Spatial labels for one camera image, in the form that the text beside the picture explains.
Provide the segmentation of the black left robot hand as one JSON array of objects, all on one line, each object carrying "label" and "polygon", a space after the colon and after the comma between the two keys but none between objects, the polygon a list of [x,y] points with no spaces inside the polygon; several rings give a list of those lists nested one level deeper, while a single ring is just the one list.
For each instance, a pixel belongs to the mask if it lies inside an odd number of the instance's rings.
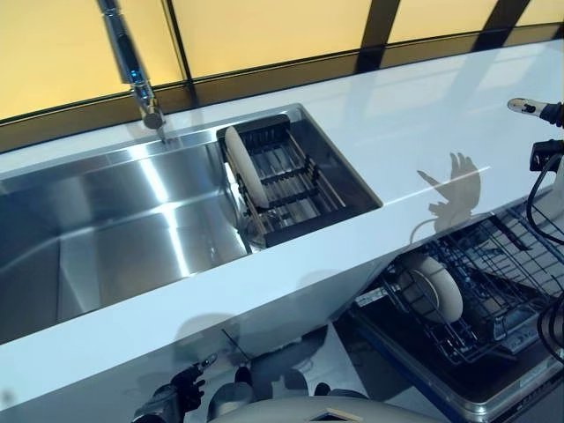
[{"label": "black left robot hand", "polygon": [[171,380],[179,397],[179,404],[182,412],[191,412],[197,409],[202,403],[204,392],[202,387],[205,383],[201,376],[205,369],[210,367],[218,358],[216,352],[208,355],[202,361],[196,362],[190,367],[182,370]]}]

